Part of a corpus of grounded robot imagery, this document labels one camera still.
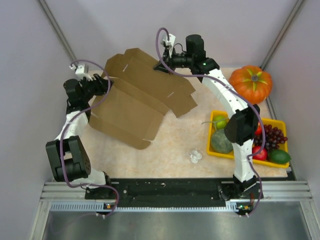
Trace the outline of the brown cardboard box sheet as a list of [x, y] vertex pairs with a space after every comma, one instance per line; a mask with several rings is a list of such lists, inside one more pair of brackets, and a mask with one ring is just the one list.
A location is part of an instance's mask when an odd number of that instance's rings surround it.
[[164, 116], [179, 118], [197, 106], [195, 88], [184, 77], [154, 70], [158, 61], [139, 48], [130, 48], [106, 61], [113, 80], [107, 96], [98, 96], [89, 125], [137, 150], [155, 139]]

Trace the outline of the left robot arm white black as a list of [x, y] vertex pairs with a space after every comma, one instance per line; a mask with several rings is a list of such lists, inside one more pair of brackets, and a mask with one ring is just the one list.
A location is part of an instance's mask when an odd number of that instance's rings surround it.
[[85, 187], [89, 193], [96, 189], [105, 199], [113, 194], [114, 187], [105, 172], [92, 168], [81, 135], [91, 118], [89, 101], [107, 94], [113, 83], [98, 74], [93, 75], [93, 80], [67, 80], [63, 84], [67, 95], [65, 124], [59, 135], [45, 145], [55, 181], [69, 181], [73, 186]]

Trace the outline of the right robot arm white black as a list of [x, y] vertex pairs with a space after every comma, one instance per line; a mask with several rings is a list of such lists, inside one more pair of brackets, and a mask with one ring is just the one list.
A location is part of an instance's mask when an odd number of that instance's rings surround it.
[[207, 57], [204, 40], [198, 34], [186, 37], [186, 50], [175, 51], [176, 37], [165, 32], [162, 37], [156, 34], [155, 47], [164, 47], [158, 54], [159, 63], [155, 70], [174, 73], [176, 68], [188, 68], [192, 77], [210, 89], [224, 106], [228, 123], [224, 134], [231, 142], [235, 161], [233, 173], [233, 192], [239, 198], [245, 198], [253, 192], [257, 177], [252, 166], [252, 145], [254, 133], [261, 121], [260, 109], [241, 97], [224, 77], [217, 62]]

